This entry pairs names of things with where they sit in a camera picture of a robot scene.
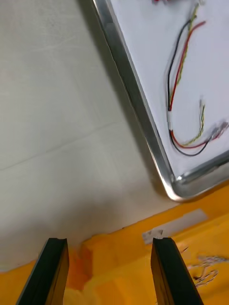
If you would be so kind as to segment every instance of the stripped wire end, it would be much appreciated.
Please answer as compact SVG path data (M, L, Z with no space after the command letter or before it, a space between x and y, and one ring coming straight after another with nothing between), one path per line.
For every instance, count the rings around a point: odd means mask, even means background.
M219 139L228 128L229 122L223 122L220 126L215 127L210 135L209 141Z

